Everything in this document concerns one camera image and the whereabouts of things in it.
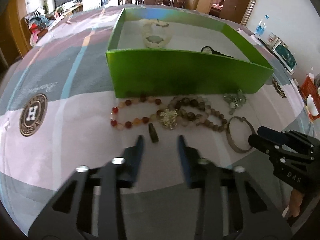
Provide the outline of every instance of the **dining table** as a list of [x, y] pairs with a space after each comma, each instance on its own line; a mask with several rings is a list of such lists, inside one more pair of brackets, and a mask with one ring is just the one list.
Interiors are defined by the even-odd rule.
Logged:
[[[219, 167], [244, 167], [282, 213], [288, 206], [292, 187], [273, 175], [267, 154], [256, 149], [244, 154], [235, 152], [225, 131], [219, 133], [202, 125], [178, 125], [168, 130], [154, 122], [159, 137], [155, 144], [149, 137], [148, 125], [122, 131], [110, 125], [113, 107], [126, 100], [116, 98], [106, 61], [108, 41], [124, 6], [147, 7], [119, 5], [73, 14], [11, 67], [14, 71], [0, 99], [0, 200], [15, 224], [27, 235], [41, 210], [78, 166], [103, 166], [133, 146], [139, 135], [144, 137], [145, 146], [137, 182], [133, 188], [121, 190], [129, 240], [193, 239], [199, 190], [185, 184], [177, 150], [179, 135], [184, 136], [189, 147], [196, 148], [202, 157]], [[166, 9], [228, 24], [274, 68], [257, 93], [245, 95], [247, 102], [233, 115], [229, 114], [223, 95], [197, 96], [207, 98], [227, 120], [232, 116], [245, 117], [255, 130], [265, 126], [316, 136], [292, 77], [246, 27], [197, 11]], [[47, 98], [46, 113], [37, 131], [24, 136], [20, 117], [30, 98], [38, 94]], [[173, 96], [157, 98], [168, 104]], [[157, 110], [157, 105], [148, 102], [132, 104], [119, 110], [118, 119], [142, 118]], [[235, 121], [234, 129], [234, 140], [241, 147], [249, 147], [248, 126]], [[306, 216], [301, 216], [292, 231], [305, 220]], [[92, 231], [97, 231], [97, 224], [92, 225]]]

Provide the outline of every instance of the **silver bracelet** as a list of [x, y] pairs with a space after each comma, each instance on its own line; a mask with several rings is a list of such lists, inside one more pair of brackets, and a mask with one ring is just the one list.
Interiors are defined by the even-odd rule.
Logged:
[[247, 153], [247, 152], [251, 151], [251, 150], [253, 149], [253, 147], [250, 146], [250, 148], [249, 148], [248, 150], [240, 149], [240, 148], [236, 145], [236, 143], [234, 142], [234, 140], [233, 140], [232, 137], [231, 137], [231, 134], [230, 134], [230, 122], [231, 122], [231, 120], [234, 119], [234, 118], [239, 119], [241, 122], [246, 122], [246, 123], [249, 125], [252, 134], [256, 134], [256, 131], [254, 130], [252, 124], [250, 124], [245, 117], [233, 116], [233, 117], [229, 120], [229, 122], [228, 122], [227, 130], [226, 130], [226, 135], [227, 135], [227, 140], [228, 140], [229, 145], [231, 146], [231, 148], [232, 148], [236, 153]]

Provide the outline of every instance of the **gold pendant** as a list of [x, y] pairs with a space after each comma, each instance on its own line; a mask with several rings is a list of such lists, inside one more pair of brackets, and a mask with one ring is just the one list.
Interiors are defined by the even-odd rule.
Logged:
[[159, 122], [163, 125], [163, 127], [172, 130], [177, 126], [178, 113], [176, 110], [170, 111], [169, 109], [165, 109], [165, 111], [162, 112], [160, 116], [161, 118]]

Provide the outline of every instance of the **person's hand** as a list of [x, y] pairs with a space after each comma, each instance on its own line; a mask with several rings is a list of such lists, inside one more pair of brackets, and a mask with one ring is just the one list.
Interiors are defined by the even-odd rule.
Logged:
[[300, 206], [302, 204], [303, 197], [304, 194], [302, 194], [298, 190], [292, 190], [289, 201], [289, 211], [294, 218], [297, 217], [300, 213]]

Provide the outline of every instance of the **bead bracelet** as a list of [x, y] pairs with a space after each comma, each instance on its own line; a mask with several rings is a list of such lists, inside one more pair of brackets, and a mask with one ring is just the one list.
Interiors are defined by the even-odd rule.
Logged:
[[[195, 107], [200, 111], [205, 112], [205, 116], [202, 114], [194, 114], [193, 112], [187, 113], [182, 106], [191, 106]], [[203, 124], [204, 126], [212, 129], [213, 131], [222, 132], [227, 128], [227, 119], [224, 118], [223, 114], [220, 114], [219, 111], [211, 108], [211, 102], [207, 98], [192, 96], [190, 98], [174, 97], [168, 105], [168, 109], [177, 109], [177, 123], [180, 123], [182, 126], [188, 126], [189, 122], [195, 122], [196, 126]], [[208, 120], [209, 115], [218, 117], [221, 120], [222, 125], [218, 126], [213, 122]]]
[[112, 108], [112, 113], [111, 113], [111, 116], [110, 116], [110, 119], [111, 119], [110, 124], [111, 124], [111, 126], [117, 128], [118, 130], [121, 131], [124, 128], [130, 129], [132, 127], [132, 125], [138, 126], [138, 125], [140, 125], [142, 123], [147, 124], [148, 122], [152, 122], [152, 121], [157, 120], [156, 114], [152, 114], [149, 117], [145, 116], [142, 119], [135, 118], [132, 122], [130, 122], [130, 121], [125, 122], [124, 125], [122, 123], [119, 123], [116, 120], [116, 115], [119, 112], [119, 109], [124, 108], [125, 106], [130, 106], [131, 104], [135, 104], [136, 105], [139, 102], [144, 103], [146, 101], [148, 101], [149, 103], [155, 103], [156, 105], [159, 105], [160, 107], [163, 107], [162, 106], [163, 104], [161, 104], [161, 99], [159, 99], [159, 98], [155, 99], [154, 97], [141, 96], [140, 98], [134, 98], [132, 100], [127, 99], [125, 102], [120, 102], [118, 104], [118, 107], [115, 106], [115, 107]]

